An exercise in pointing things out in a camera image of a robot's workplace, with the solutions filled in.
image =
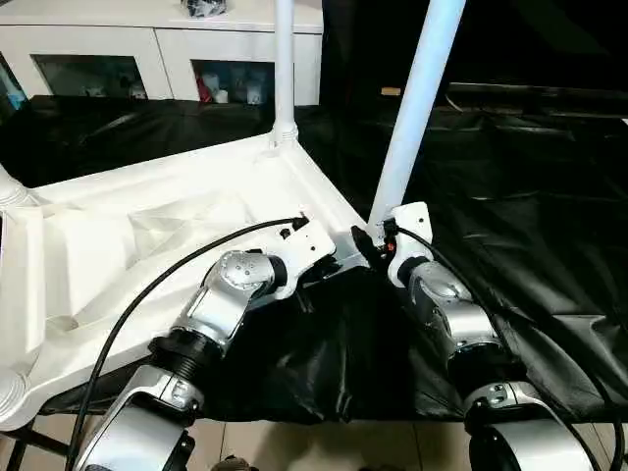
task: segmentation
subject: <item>black wire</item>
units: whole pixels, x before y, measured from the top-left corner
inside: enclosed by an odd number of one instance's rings
[[[598,463],[598,459],[591,451],[591,448],[589,447],[589,444],[587,444],[587,441],[580,435],[580,433],[576,430],[576,428],[573,425],[567,424],[567,423],[565,423],[564,425],[565,427],[567,427],[569,432],[571,432],[571,435],[573,435],[574,438],[578,441],[582,449],[585,450],[585,453],[587,453],[587,456],[589,457],[589,461],[591,461],[591,464],[593,466],[593,471],[602,471],[602,468],[600,467],[600,464]]]
[[[277,219],[274,221],[267,221],[265,223],[255,224],[253,226],[249,226],[248,228],[240,229],[239,231],[235,231],[232,234],[225,235],[224,237],[221,237],[217,240],[214,240],[213,242],[203,245],[202,247],[194,250],[189,255],[182,258],[177,263],[175,263],[172,267],[170,267],[168,270],[162,273],[159,277],[153,280],[146,288],[142,290],[140,294],[138,294],[135,297],[135,299],[131,302],[131,304],[129,304],[127,309],[125,309],[125,311],[122,313],[122,315],[120,316],[120,318],[114,325],[113,329],[111,330],[111,333],[105,340],[105,343],[102,349],[100,350],[100,353],[98,354],[98,359],[96,360],[96,363],[94,364],[94,368],[91,371],[91,376],[89,377],[89,381],[87,382],[87,389],[80,402],[80,408],[78,409],[77,420],[75,421],[75,426],[72,430],[72,438],[70,440],[68,458],[66,459],[66,471],[72,471],[75,465],[75,461],[77,460],[77,455],[79,454],[79,445],[80,445],[80,437],[82,433],[82,428],[85,422],[85,417],[87,415],[87,410],[89,408],[89,399],[91,398],[93,394],[94,388],[96,386],[96,380],[98,379],[98,376],[100,376],[100,372],[102,370],[103,365],[105,364],[105,359],[107,358],[107,355],[109,354],[111,345],[113,344],[114,340],[116,339],[116,336],[120,332],[121,328],[123,327],[123,325],[129,318],[129,316],[131,315],[133,310],[139,305],[139,303],[151,291],[157,288],[159,284],[161,284],[164,280],[166,280],[173,273],[175,273],[180,267],[185,265],[187,262],[193,260],[194,258],[198,257],[199,255],[202,255],[203,253],[213,248],[216,248],[219,245],[227,243],[233,240],[234,238],[244,236],[245,234],[252,233],[254,231],[259,231],[265,228],[270,228],[272,226],[280,226],[282,224],[300,223],[304,220],[305,218],[301,217],[301,218],[288,218],[288,219]]]
[[[420,235],[417,235],[417,234],[415,234],[412,231],[409,231],[409,230],[404,229],[404,228],[400,228],[399,226],[396,227],[396,230],[400,234],[405,234],[406,236],[410,236],[410,237],[414,238],[416,241],[418,241],[419,243],[422,243],[427,248],[429,248],[432,251],[432,253],[434,253],[436,258],[438,258],[440,260],[440,262],[443,265],[445,265],[467,287],[467,289],[469,289],[469,291],[471,292],[471,295],[474,297],[474,299],[476,300],[478,305],[482,309],[484,309],[484,311],[487,313],[487,315],[489,315],[489,313],[492,312],[491,310],[488,309],[488,305],[486,304],[484,299],[473,288],[473,285],[471,283],[469,283],[469,279],[467,277],[465,277],[455,267],[455,265],[453,265],[449,261],[449,259],[440,250],[435,248],[432,244],[430,244],[427,240],[422,238]],[[586,366],[586,364],[588,363],[588,360],[584,356],[581,356],[581,354],[579,352],[577,352],[575,349],[565,348],[566,342],[562,342],[562,341],[556,339],[556,335],[553,334],[553,333],[554,332],[560,332],[560,327],[561,326],[557,326],[557,327],[556,326],[549,326],[548,329],[542,330],[542,329],[539,328],[538,322],[534,322],[534,321],[529,321],[529,322],[531,322],[533,324],[536,324],[537,325],[537,329],[539,329],[541,332],[546,334],[551,340],[553,340],[558,346],[560,346],[560,348],[562,348],[563,351],[565,353],[567,353],[568,356],[571,357],[571,359],[578,365],[580,370],[585,374],[585,376],[593,384],[594,388],[598,391],[598,393],[602,397],[602,400],[603,400],[605,406],[609,410],[616,410],[617,405],[611,399],[610,394],[608,394],[608,391],[604,387],[604,385],[603,385],[602,381],[600,380],[600,378],[598,377],[598,375],[593,373],[593,371],[595,371],[595,369],[594,368],[590,368],[589,366]],[[624,457],[624,452],[625,452],[624,449],[625,449],[625,446],[626,446],[626,441],[625,441],[625,436],[624,436],[624,429],[623,429],[623,426],[622,426],[622,423],[621,423],[621,418],[618,417],[618,416],[615,416],[613,418],[613,421],[612,421],[612,426],[613,426],[613,430],[614,430],[614,433],[615,433],[615,451],[613,453],[612,462],[610,463],[609,470],[610,471],[620,471],[621,467],[622,467],[622,464],[623,464],[623,457]]]

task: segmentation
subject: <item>cabinet door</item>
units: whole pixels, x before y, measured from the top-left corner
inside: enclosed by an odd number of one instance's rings
[[[173,96],[261,104],[275,93],[271,32],[157,29]],[[318,104],[321,35],[294,36],[294,103]]]
[[[172,98],[151,28],[0,26],[0,51],[27,97]]]

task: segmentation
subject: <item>black tablecloth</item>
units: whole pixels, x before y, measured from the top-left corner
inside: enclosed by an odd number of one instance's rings
[[[296,117],[302,145],[367,217],[392,117],[318,107]],[[38,186],[271,125],[272,110],[252,107],[37,97],[0,128],[1,160]],[[434,113],[406,193],[428,202],[435,244],[482,291],[529,378],[570,421],[617,412],[628,420],[626,149],[620,121]],[[458,419],[431,345],[383,278],[355,269],[252,313],[205,412],[304,423]],[[595,365],[617,410],[604,408],[565,348]],[[106,408],[135,366],[101,380],[93,410]],[[81,393],[55,397],[43,412],[76,410]]]

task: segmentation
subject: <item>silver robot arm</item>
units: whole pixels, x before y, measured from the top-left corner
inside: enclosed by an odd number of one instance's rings
[[[335,250],[322,226],[310,222],[272,253],[223,254],[170,332],[151,342],[149,363],[137,369],[107,411],[75,469],[183,471],[194,448],[186,429],[247,309],[257,300],[290,296],[298,278]]]
[[[431,312],[445,331],[444,361],[463,399],[473,469],[593,470],[569,428],[526,382],[525,368],[504,347],[469,287],[435,260],[429,246],[398,230],[431,242],[427,206],[393,209],[385,228],[394,251],[389,279],[414,306],[431,302]]]

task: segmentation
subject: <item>tiled floor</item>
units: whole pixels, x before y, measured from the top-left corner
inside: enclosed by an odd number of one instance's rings
[[[35,430],[66,442],[73,421],[74,416],[39,417]],[[577,430],[606,469],[612,456],[612,428],[583,424]],[[261,471],[357,471],[362,466],[383,464],[406,471],[471,470],[467,435],[461,424],[454,423],[358,421],[306,427],[201,420],[190,434],[196,439],[196,448],[189,471],[207,471],[230,454],[247,459]],[[10,441],[0,442],[0,469],[5,469],[11,448]],[[62,471],[63,464],[62,458],[29,447],[22,471]]]
[[[612,425],[596,424],[595,429],[602,442],[603,449],[606,454],[606,459],[609,462],[612,459],[613,454],[615,453],[615,435],[613,433]],[[624,435],[628,437],[628,424],[624,424]],[[628,439],[626,441],[626,447],[624,449],[624,452],[628,452]],[[621,469],[622,471],[628,471],[628,464],[624,464]]]

